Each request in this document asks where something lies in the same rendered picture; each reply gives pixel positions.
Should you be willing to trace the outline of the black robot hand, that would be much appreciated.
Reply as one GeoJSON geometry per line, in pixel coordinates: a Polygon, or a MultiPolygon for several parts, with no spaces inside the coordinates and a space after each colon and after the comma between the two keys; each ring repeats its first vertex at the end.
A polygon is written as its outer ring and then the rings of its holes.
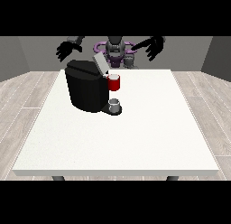
{"type": "Polygon", "coordinates": [[[151,36],[142,42],[137,43],[132,47],[132,51],[146,47],[147,57],[152,61],[162,50],[164,42],[161,36],[151,36]]]}
{"type": "Polygon", "coordinates": [[[62,42],[57,48],[56,55],[60,61],[64,61],[73,50],[82,52],[81,42],[62,42]]]}

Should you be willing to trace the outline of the pale grey machine lid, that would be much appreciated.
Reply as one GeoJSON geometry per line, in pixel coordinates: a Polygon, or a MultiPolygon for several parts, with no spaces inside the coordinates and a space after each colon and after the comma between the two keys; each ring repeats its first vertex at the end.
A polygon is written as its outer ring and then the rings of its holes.
{"type": "Polygon", "coordinates": [[[105,75],[106,72],[110,69],[102,52],[95,54],[93,56],[93,61],[96,63],[98,70],[102,75],[105,75]]]}

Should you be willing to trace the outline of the small grey cup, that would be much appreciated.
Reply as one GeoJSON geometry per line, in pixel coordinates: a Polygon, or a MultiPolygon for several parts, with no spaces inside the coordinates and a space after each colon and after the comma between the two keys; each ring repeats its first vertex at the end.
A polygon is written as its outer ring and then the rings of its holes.
{"type": "Polygon", "coordinates": [[[120,102],[117,98],[111,98],[108,101],[108,105],[109,105],[109,111],[112,113],[116,113],[120,109],[120,102]]]}

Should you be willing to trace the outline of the red pod holder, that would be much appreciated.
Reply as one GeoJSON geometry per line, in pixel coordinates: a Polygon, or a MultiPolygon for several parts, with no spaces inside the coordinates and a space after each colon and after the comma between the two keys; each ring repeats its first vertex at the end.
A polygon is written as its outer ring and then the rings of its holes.
{"type": "Polygon", "coordinates": [[[109,74],[107,76],[108,89],[117,91],[120,89],[120,76],[118,74],[109,74]]]}

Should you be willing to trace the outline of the black coffee machine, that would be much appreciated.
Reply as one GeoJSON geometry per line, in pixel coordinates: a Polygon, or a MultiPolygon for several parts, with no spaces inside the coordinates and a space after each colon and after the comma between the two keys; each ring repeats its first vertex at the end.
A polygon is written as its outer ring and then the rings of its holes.
{"type": "Polygon", "coordinates": [[[116,113],[109,111],[109,92],[107,76],[102,75],[93,61],[75,61],[67,64],[65,76],[69,96],[74,107],[91,113],[105,112],[111,116],[122,113],[122,107],[116,113]]]}

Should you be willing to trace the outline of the small grey coffee pod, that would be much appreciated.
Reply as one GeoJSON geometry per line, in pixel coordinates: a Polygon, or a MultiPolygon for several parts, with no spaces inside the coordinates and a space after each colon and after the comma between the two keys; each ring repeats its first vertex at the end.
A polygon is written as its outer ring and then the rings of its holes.
{"type": "Polygon", "coordinates": [[[126,55],[124,57],[124,66],[128,69],[131,69],[134,66],[134,56],[126,55]]]}

